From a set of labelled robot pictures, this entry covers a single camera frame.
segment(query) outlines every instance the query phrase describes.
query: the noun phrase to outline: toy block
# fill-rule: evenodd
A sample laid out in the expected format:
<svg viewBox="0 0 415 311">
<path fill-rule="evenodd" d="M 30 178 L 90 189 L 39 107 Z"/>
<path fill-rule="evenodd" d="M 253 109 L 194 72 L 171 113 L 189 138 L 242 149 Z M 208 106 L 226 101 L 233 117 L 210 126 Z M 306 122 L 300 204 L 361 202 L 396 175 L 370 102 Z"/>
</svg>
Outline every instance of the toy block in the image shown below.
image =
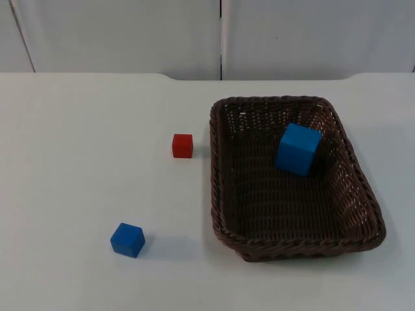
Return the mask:
<svg viewBox="0 0 415 311">
<path fill-rule="evenodd" d="M 275 167 L 300 176 L 308 175 L 321 138 L 319 131 L 290 123 L 279 142 Z"/>
<path fill-rule="evenodd" d="M 142 228 L 121 223 L 111 237 L 113 250 L 125 256 L 136 258 L 145 243 Z"/>
<path fill-rule="evenodd" d="M 192 158 L 193 137 L 189 134 L 174 134 L 173 136 L 173 157 Z"/>
</svg>

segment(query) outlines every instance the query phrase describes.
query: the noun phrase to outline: blue block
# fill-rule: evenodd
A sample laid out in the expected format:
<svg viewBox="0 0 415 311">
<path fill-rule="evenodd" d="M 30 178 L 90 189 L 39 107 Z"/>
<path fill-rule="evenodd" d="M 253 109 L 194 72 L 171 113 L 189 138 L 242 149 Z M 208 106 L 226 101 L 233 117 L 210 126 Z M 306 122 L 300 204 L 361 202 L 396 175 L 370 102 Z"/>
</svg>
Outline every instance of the blue block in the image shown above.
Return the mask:
<svg viewBox="0 0 415 311">
<path fill-rule="evenodd" d="M 111 245 L 116 253 L 136 258 L 145 243 L 142 228 L 121 223 L 111 236 Z"/>
<path fill-rule="evenodd" d="M 319 131 L 290 123 L 279 143 L 275 167 L 297 175 L 308 175 L 322 138 Z"/>
</svg>

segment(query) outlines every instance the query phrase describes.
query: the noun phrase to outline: red block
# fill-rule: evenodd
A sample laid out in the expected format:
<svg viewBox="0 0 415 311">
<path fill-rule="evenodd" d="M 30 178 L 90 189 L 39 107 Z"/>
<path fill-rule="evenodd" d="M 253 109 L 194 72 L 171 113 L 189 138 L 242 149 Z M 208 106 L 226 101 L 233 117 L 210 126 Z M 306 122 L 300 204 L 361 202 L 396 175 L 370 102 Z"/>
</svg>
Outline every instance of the red block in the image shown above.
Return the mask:
<svg viewBox="0 0 415 311">
<path fill-rule="evenodd" d="M 193 154 L 193 137 L 189 134 L 174 134 L 173 157 L 185 157 L 190 159 Z"/>
</svg>

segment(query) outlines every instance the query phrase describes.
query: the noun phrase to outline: table surface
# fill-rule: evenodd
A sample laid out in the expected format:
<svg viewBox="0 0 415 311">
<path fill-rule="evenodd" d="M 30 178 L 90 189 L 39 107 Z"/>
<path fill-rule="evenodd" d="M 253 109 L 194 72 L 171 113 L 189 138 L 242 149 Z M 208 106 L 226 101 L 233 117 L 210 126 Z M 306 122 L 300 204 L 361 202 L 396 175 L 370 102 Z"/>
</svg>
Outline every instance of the table surface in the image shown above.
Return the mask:
<svg viewBox="0 0 415 311">
<path fill-rule="evenodd" d="M 334 105 L 381 204 L 366 253 L 247 263 L 214 236 L 209 111 L 230 96 Z M 410 310 L 415 305 L 415 75 L 188 82 L 0 75 L 0 310 Z M 173 159 L 191 133 L 193 159 Z M 136 259 L 114 253 L 141 226 Z"/>
</svg>

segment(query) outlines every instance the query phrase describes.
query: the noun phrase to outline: brown basket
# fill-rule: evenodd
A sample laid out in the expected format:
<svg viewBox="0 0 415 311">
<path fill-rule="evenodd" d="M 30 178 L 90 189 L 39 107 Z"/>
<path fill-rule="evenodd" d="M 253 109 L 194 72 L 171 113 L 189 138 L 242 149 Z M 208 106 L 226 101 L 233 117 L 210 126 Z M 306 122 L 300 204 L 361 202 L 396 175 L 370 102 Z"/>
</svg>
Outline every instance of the brown basket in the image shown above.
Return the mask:
<svg viewBox="0 0 415 311">
<path fill-rule="evenodd" d="M 306 178 L 274 168 L 290 122 L 322 133 Z M 366 251 L 385 239 L 379 204 L 327 100 L 223 99 L 210 136 L 213 229 L 244 260 Z"/>
</svg>

